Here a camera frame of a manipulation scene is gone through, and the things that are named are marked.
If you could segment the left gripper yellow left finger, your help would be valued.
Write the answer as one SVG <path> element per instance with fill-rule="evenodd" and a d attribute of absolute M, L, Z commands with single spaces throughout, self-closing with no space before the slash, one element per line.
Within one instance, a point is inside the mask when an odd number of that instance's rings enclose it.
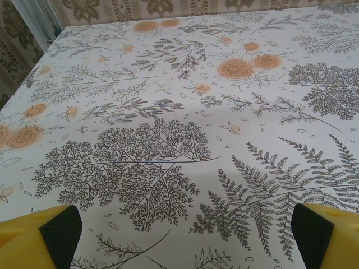
<path fill-rule="evenodd" d="M 81 232 L 74 205 L 1 222 L 1 268 L 70 268 Z"/>

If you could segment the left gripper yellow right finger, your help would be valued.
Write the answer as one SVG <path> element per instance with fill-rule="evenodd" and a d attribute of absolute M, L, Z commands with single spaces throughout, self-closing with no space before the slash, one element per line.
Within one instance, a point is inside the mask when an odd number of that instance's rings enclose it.
<path fill-rule="evenodd" d="M 299 203 L 291 228 L 306 268 L 358 268 L 358 214 Z"/>

